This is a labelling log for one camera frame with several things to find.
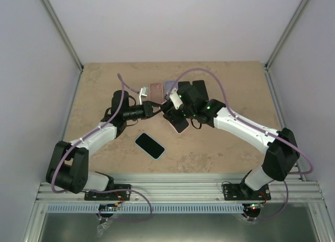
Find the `right circuit board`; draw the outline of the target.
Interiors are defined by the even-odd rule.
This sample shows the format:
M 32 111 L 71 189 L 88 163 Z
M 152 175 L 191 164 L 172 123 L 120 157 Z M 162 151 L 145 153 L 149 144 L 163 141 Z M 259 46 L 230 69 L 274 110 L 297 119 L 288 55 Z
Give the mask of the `right circuit board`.
M 260 209 L 263 207 L 263 203 L 255 203 L 255 204 L 250 204 L 248 208 L 255 210 L 255 209 Z

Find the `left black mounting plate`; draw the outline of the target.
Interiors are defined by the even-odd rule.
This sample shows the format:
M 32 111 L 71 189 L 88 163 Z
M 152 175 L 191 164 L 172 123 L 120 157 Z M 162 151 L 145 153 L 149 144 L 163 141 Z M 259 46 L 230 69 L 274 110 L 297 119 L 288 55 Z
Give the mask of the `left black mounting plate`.
M 115 190 L 121 190 L 113 193 L 95 193 L 92 191 L 86 192 L 84 195 L 85 201 L 128 201 L 130 199 L 130 184 L 115 184 Z

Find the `aluminium frame post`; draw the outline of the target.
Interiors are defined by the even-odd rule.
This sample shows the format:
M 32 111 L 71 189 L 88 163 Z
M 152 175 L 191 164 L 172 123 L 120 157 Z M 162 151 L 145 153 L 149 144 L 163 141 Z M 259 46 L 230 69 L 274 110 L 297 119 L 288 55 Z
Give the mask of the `aluminium frame post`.
M 67 33 L 65 32 L 65 29 L 62 26 L 62 23 L 60 21 L 60 19 L 58 18 L 50 0 L 41 0 L 48 16 L 50 17 L 52 23 L 54 24 L 56 31 L 58 32 L 58 34 L 60 35 L 64 45 L 66 46 L 70 56 L 72 57 L 74 63 L 76 64 L 78 70 L 80 73 L 83 72 L 84 69 L 84 65 L 82 64 L 82 62 L 79 59 L 78 54 L 76 53 Z
M 283 33 L 281 34 L 277 44 L 275 45 L 272 53 L 269 56 L 267 62 L 264 64 L 264 67 L 265 67 L 266 71 L 268 71 L 270 69 L 270 67 L 272 66 L 272 64 L 274 63 L 276 57 L 278 56 L 279 52 L 281 51 L 281 49 L 285 45 L 285 42 L 287 41 L 287 39 L 289 38 L 289 36 L 293 32 L 294 28 L 298 24 L 300 18 L 302 17 L 302 15 L 303 15 L 305 9 L 307 8 L 308 4 L 310 3 L 310 1 L 311 0 L 300 0 L 300 2 L 298 3 L 297 8 L 294 10 L 287 26 L 285 27 Z

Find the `left circuit board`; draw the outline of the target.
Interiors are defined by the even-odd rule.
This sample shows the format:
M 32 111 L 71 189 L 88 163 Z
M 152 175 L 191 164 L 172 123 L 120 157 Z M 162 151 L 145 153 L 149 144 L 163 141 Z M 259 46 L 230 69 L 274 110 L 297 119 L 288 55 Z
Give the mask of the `left circuit board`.
M 116 212 L 118 210 L 120 210 L 121 208 L 121 203 L 117 202 L 117 203 L 113 203 L 113 204 L 101 204 L 99 206 L 99 211 L 102 212 Z

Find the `pink phone case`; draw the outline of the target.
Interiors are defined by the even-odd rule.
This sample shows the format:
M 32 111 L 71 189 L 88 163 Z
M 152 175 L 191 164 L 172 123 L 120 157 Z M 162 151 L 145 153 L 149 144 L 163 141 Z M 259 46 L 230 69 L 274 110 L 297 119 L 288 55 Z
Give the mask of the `pink phone case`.
M 164 90 L 162 83 L 151 83 L 149 86 L 150 101 L 162 104 L 164 101 Z

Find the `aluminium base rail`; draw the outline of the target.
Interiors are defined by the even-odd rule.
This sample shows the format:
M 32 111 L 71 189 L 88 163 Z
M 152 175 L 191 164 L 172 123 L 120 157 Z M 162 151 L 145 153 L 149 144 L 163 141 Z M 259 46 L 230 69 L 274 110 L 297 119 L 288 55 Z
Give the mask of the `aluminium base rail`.
M 219 173 L 150 173 L 115 174 L 120 184 L 142 193 L 151 203 L 223 203 L 221 184 L 224 181 L 239 183 L 243 174 Z M 297 175 L 289 175 L 285 182 L 269 185 L 270 203 L 321 203 L 324 201 L 317 182 L 303 181 Z

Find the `circuit board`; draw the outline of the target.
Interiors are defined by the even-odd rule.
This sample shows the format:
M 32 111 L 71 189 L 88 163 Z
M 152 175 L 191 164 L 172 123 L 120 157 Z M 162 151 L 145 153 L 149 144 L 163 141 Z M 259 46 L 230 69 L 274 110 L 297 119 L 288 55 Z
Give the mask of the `circuit board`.
M 263 203 L 255 203 L 255 204 L 250 204 L 248 208 L 255 210 L 255 209 L 260 209 L 263 207 Z
M 120 210 L 121 208 L 121 203 L 117 202 L 117 203 L 113 203 L 113 204 L 101 204 L 99 206 L 99 211 L 102 212 L 116 212 L 118 210 Z

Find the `teal phone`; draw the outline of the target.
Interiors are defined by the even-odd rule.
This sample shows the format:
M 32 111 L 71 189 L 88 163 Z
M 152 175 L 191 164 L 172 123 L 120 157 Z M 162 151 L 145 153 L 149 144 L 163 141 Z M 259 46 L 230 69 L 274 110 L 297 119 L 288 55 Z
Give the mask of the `teal phone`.
M 179 81 L 178 82 L 178 88 L 182 88 L 184 86 L 189 86 L 191 83 L 189 81 Z

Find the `clear plastic bag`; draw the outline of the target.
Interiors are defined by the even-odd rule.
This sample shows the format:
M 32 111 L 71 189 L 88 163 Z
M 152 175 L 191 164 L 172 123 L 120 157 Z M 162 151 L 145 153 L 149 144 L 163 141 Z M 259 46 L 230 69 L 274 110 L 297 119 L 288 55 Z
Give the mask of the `clear plastic bag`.
M 97 233 L 96 236 L 100 238 L 103 233 L 110 227 L 111 221 L 102 219 L 99 221 L 99 225 L 97 226 Z

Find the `left aluminium frame post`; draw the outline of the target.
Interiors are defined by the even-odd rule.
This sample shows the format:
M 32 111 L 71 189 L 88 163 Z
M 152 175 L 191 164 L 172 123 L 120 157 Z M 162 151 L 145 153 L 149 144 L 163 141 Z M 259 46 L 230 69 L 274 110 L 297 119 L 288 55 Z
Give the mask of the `left aluminium frame post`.
M 60 21 L 60 19 L 58 18 L 50 0 L 41 0 L 48 16 L 50 17 L 52 23 L 54 24 L 56 31 L 58 32 L 58 34 L 60 35 L 64 45 L 66 46 L 70 56 L 72 57 L 74 63 L 76 64 L 78 70 L 80 73 L 83 72 L 84 69 L 84 65 L 82 64 L 82 62 L 79 59 L 78 54 L 76 53 L 67 33 L 65 32 L 65 29 L 62 26 L 62 23 Z

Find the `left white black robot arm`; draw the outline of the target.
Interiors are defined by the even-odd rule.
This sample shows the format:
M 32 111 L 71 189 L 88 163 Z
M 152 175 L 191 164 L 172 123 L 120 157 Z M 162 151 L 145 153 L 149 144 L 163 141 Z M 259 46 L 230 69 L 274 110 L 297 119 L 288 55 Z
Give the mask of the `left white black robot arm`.
M 155 108 L 162 107 L 162 104 L 152 101 L 131 106 L 129 98 L 129 93 L 124 90 L 114 92 L 111 106 L 93 130 L 71 142 L 59 141 L 55 145 L 46 174 L 46 181 L 54 193 L 93 191 L 103 200 L 113 197 L 114 179 L 100 172 L 90 172 L 89 158 L 118 138 L 128 121 L 149 119 L 157 114 Z

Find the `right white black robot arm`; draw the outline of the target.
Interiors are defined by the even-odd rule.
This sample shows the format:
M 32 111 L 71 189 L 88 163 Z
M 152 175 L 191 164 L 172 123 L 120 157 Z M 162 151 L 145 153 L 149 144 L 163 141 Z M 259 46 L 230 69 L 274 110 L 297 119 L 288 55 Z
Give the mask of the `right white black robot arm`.
M 299 158 L 293 132 L 287 128 L 276 130 L 257 124 L 236 112 L 228 105 L 208 99 L 205 87 L 183 82 L 179 88 L 171 88 L 162 110 L 178 132 L 182 132 L 189 119 L 200 126 L 224 130 L 248 142 L 265 155 L 263 163 L 249 171 L 240 183 L 223 183 L 222 192 L 226 201 L 271 199 L 269 183 L 284 181 Z

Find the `black mounting plate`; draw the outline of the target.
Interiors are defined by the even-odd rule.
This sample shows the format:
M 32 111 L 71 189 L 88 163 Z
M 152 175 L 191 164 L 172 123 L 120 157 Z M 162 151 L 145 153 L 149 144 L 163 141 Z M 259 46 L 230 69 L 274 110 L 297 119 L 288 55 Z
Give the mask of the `black mounting plate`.
M 221 189 L 226 201 L 267 201 L 271 200 L 270 188 L 266 184 L 259 190 L 252 190 L 248 186 L 239 183 L 233 184 L 225 181 Z
M 128 201 L 130 199 L 130 184 L 115 184 L 115 190 L 121 190 L 113 193 L 95 193 L 92 191 L 86 192 L 84 195 L 85 201 Z

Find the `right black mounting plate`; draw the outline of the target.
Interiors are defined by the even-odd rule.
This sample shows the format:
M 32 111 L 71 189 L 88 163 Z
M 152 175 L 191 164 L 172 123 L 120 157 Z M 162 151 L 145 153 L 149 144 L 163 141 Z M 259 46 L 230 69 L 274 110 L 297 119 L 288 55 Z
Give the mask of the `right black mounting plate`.
M 225 181 L 221 189 L 226 201 L 267 201 L 271 200 L 270 188 L 266 184 L 259 190 L 252 190 L 248 186 L 239 183 L 233 184 Z

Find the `right aluminium frame post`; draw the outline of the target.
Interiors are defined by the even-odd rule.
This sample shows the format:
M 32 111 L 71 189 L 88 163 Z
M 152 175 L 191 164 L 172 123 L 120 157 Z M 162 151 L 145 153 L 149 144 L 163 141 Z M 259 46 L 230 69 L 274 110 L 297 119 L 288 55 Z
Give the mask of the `right aluminium frame post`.
M 311 0 L 300 0 L 300 2 L 298 3 L 297 8 L 294 10 L 287 26 L 285 27 L 283 33 L 281 34 L 277 44 L 275 45 L 272 53 L 269 56 L 267 62 L 264 64 L 264 67 L 265 67 L 266 71 L 268 71 L 270 69 L 270 67 L 272 66 L 272 64 L 274 63 L 276 57 L 278 56 L 279 52 L 281 51 L 281 49 L 285 45 L 285 42 L 287 41 L 287 39 L 289 38 L 289 36 L 293 32 L 294 28 L 298 24 L 300 18 L 302 17 L 302 15 L 303 15 L 305 9 L 307 8 L 308 4 L 310 3 L 310 1 Z

